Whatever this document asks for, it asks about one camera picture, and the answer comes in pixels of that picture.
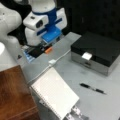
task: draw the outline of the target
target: wooden table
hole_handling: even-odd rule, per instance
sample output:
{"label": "wooden table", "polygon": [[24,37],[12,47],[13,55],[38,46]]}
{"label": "wooden table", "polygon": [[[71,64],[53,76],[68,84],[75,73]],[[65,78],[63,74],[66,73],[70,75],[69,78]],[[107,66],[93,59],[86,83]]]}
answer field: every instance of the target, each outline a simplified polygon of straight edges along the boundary
{"label": "wooden table", "polygon": [[40,120],[20,66],[0,72],[0,120]]}

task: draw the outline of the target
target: paper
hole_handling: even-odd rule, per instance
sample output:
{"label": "paper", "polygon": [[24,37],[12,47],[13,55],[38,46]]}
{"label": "paper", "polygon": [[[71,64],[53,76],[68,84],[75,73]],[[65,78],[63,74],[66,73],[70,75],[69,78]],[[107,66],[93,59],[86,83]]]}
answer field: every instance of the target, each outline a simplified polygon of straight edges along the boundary
{"label": "paper", "polygon": [[82,58],[89,61],[92,58],[92,54],[86,52],[83,54]]}
{"label": "paper", "polygon": [[54,68],[41,76],[32,88],[60,120],[64,119],[79,100]]}

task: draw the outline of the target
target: desk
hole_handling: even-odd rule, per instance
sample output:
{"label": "desk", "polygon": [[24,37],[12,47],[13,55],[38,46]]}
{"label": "desk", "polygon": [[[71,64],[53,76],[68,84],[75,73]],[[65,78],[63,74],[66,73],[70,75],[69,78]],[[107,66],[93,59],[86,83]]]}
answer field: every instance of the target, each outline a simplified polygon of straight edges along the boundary
{"label": "desk", "polygon": [[[23,69],[25,77],[30,81],[48,66],[48,61],[57,59],[70,49],[70,45],[75,42],[80,35],[69,33],[53,47],[53,52],[49,55],[43,54],[30,65]],[[55,69],[80,97],[80,107],[83,114],[89,116],[91,120],[118,120],[120,117],[120,65],[107,77],[91,69],[75,63],[71,60],[71,54],[61,59]],[[102,95],[97,92],[79,86],[79,83],[87,83],[93,87],[107,92]]]}
{"label": "desk", "polygon": [[40,120],[19,66],[0,72],[0,120]]}

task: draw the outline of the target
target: black pen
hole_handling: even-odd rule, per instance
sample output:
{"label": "black pen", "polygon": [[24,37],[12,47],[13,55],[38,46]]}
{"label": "black pen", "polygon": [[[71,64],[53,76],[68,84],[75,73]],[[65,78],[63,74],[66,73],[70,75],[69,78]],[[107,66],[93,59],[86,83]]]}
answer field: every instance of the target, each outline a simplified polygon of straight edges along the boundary
{"label": "black pen", "polygon": [[96,91],[96,92],[99,92],[99,93],[101,93],[101,94],[105,94],[105,95],[106,95],[106,93],[105,93],[104,91],[102,91],[102,90],[100,90],[100,89],[96,89],[96,88],[94,88],[94,87],[91,87],[91,86],[89,86],[89,85],[87,85],[87,84],[81,83],[80,86],[82,86],[82,87],[84,87],[84,88],[91,89],[91,90],[93,90],[93,91]]}

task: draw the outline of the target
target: black box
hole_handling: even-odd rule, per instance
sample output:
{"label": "black box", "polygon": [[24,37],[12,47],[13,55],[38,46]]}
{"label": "black box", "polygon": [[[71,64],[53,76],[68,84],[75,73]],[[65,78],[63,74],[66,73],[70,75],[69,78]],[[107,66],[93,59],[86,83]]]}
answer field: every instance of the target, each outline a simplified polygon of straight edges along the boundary
{"label": "black box", "polygon": [[[83,59],[84,53],[92,54],[90,60]],[[90,32],[84,34],[71,46],[72,60],[108,75],[118,64],[120,42]]]}

